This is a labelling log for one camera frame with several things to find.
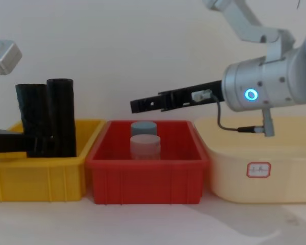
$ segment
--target white table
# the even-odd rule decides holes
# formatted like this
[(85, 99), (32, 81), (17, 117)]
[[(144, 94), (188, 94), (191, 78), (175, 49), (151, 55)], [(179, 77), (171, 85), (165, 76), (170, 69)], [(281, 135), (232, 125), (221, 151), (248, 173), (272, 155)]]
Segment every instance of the white table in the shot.
[(0, 203), (0, 245), (306, 245), (306, 205)]

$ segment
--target black cable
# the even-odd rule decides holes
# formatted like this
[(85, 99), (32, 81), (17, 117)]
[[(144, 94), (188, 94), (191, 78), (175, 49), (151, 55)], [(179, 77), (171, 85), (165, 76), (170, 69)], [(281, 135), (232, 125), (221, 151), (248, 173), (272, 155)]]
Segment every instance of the black cable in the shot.
[(227, 127), (224, 127), (222, 124), (221, 124), (221, 105), (220, 105), (220, 100), (217, 96), (215, 95), (211, 95), (211, 98), (215, 101), (215, 103), (217, 104), (218, 106), (218, 126), (219, 128), (223, 129), (223, 130), (228, 130), (228, 131), (236, 131), (238, 132), (238, 129), (235, 129), (235, 128), (227, 128)]

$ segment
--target cream plastic tub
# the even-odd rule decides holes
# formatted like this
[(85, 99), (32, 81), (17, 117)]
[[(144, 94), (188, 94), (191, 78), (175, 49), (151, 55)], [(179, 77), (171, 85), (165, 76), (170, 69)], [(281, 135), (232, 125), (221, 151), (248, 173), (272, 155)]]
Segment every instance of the cream plastic tub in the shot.
[[(306, 117), (274, 118), (275, 137), (195, 126), (212, 159), (211, 189), (236, 203), (306, 203)], [(225, 118), (224, 126), (260, 125), (261, 118)]]

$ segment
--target gray bottle cap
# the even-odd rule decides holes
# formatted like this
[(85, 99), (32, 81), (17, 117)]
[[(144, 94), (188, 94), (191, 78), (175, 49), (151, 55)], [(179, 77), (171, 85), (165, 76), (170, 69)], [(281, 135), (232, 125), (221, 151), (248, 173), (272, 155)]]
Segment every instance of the gray bottle cap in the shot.
[(138, 121), (134, 122), (131, 125), (131, 134), (132, 136), (138, 134), (158, 134), (158, 126), (155, 122), (152, 121)]

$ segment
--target black cylinder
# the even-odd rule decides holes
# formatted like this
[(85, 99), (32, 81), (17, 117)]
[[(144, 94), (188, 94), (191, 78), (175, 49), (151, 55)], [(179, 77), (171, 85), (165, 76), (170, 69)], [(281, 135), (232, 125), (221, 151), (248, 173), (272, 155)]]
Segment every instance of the black cylinder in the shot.
[[(52, 134), (45, 84), (16, 85), (25, 135), (48, 137)], [(52, 152), (27, 152), (28, 157), (51, 157)]]
[(56, 157), (76, 157), (73, 80), (47, 80), (47, 96)]

